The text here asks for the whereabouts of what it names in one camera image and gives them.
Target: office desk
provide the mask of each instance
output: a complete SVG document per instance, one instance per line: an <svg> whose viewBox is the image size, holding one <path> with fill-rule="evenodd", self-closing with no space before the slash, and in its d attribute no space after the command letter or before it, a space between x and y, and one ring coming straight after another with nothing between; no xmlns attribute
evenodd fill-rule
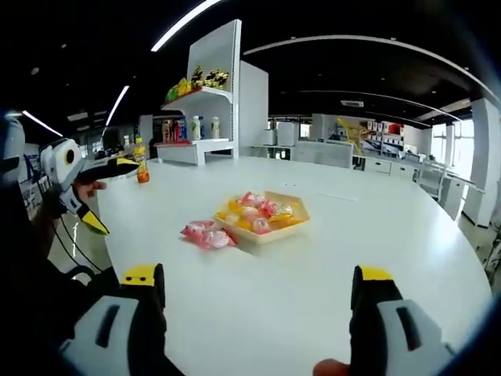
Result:
<svg viewBox="0 0 501 376"><path fill-rule="evenodd" d="M391 165L388 172L389 175L392 175L394 167L398 167L400 165L409 166L410 168L416 170L417 173L419 173L419 170L424 167L424 165L421 163L411 162L405 159L386 157L369 150L365 150L364 154L356 154L353 157L386 162L387 164ZM479 189L474 182L468 179L461 178L455 172L448 170L445 173L444 183L442 187L442 197L438 203L444 208L445 212L449 214L449 216L453 220L455 220L460 213L461 199L465 186L484 193L484 191Z"/></svg>
<svg viewBox="0 0 501 376"><path fill-rule="evenodd" d="M416 184L258 157L149 168L146 184L110 181L99 213L118 275L164 265L166 354L186 375L305 376L325 358L348 362L358 264L392 273L456 349L490 302L467 239ZM248 190L302 197L312 220L294 237L242 250L202 251L182 239L189 221Z"/></svg>

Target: pink wrapped candy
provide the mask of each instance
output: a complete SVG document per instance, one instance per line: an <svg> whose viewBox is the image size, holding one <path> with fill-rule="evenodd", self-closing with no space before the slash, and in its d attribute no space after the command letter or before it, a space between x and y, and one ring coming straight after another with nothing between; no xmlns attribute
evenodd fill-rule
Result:
<svg viewBox="0 0 501 376"><path fill-rule="evenodd" d="M203 249L236 245L236 241L226 231L213 225L212 221L192 221L181 233Z"/></svg>

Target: window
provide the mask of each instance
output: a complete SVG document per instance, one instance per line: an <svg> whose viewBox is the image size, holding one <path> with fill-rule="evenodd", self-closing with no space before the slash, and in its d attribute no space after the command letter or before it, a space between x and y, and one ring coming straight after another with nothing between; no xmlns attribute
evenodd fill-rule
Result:
<svg viewBox="0 0 501 376"><path fill-rule="evenodd" d="M300 123L299 124L299 137L302 139L309 139L311 126L312 126L311 124Z"/></svg>
<svg viewBox="0 0 501 376"><path fill-rule="evenodd" d="M447 127L445 124L435 125L431 129L431 155L437 162L445 163L445 144L447 143Z"/></svg>
<svg viewBox="0 0 501 376"><path fill-rule="evenodd" d="M96 143L92 143L92 152L96 153L99 150L103 149L103 141L98 141Z"/></svg>
<svg viewBox="0 0 501 376"><path fill-rule="evenodd" d="M474 152L474 123L472 120L454 123L453 145L452 170L461 177L469 179Z"/></svg>
<svg viewBox="0 0 501 376"><path fill-rule="evenodd" d="M80 145L80 153L82 158L87 157L87 145Z"/></svg>

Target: yellow wrapped candy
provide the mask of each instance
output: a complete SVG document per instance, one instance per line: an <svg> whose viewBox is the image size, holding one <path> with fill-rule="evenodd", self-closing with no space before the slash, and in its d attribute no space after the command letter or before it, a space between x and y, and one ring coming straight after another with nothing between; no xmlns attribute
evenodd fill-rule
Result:
<svg viewBox="0 0 501 376"><path fill-rule="evenodd" d="M268 219L268 222L270 222L270 223L280 222L280 221L283 221L285 219L289 219L290 217L292 217L292 214L281 213L281 214L274 215L273 217L270 217Z"/></svg>
<svg viewBox="0 0 501 376"><path fill-rule="evenodd" d="M238 200L228 201L228 209L238 215L242 215L242 204Z"/></svg>
<svg viewBox="0 0 501 376"><path fill-rule="evenodd" d="M252 231L252 225L248 221L244 221L243 219L236 221L235 225L237 227L240 227L241 229Z"/></svg>
<svg viewBox="0 0 501 376"><path fill-rule="evenodd" d="M216 217L218 217L219 219L221 219L223 221L226 219L227 216L228 216L228 212L227 211L218 211L216 213Z"/></svg>

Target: ceiling light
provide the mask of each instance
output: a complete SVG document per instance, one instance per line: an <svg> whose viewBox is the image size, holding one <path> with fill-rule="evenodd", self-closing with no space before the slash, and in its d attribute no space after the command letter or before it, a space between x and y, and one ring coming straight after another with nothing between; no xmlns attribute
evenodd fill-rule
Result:
<svg viewBox="0 0 501 376"><path fill-rule="evenodd" d="M122 89L122 92L120 93L120 95L118 96L117 98L117 102L115 102L115 105L113 106L113 108L111 109L111 112L110 112L110 116L108 116L108 120L106 120L106 127L108 126L108 124L110 123L111 121L111 117L113 116L113 114L115 113L115 110L117 109L118 105L120 104L120 101L122 100L122 98L124 97L125 93L127 92L128 90L128 86L124 86L124 88Z"/></svg>
<svg viewBox="0 0 501 376"><path fill-rule="evenodd" d="M5 114L6 118L18 118L19 116L23 116L20 112L9 112L8 114Z"/></svg>
<svg viewBox="0 0 501 376"><path fill-rule="evenodd" d="M73 114L70 116L67 116L69 121L77 121L77 120L82 120L88 118L88 114L86 112L81 112L79 114Z"/></svg>
<svg viewBox="0 0 501 376"><path fill-rule="evenodd" d="M63 135L61 133L59 133L59 132L55 131L54 129L50 128L46 123L38 120L35 116L33 116L32 114L30 114L28 111L23 111L23 114L25 116L28 116L35 123L39 123L39 125L41 125L42 127L48 129L50 132L56 133L59 137L63 137Z"/></svg>
<svg viewBox="0 0 501 376"><path fill-rule="evenodd" d="M151 48L152 52L156 52L159 49L162 48L162 46L167 43L169 39L171 39L175 33L180 31L189 21L191 21L193 18L201 14L202 12L205 12L207 9L211 8L214 4L217 4L221 0L205 0L192 10L190 10L186 15L184 15L183 18L181 18L178 22L175 23L173 27L171 27L167 32L164 34L162 38L158 40L157 43Z"/></svg>

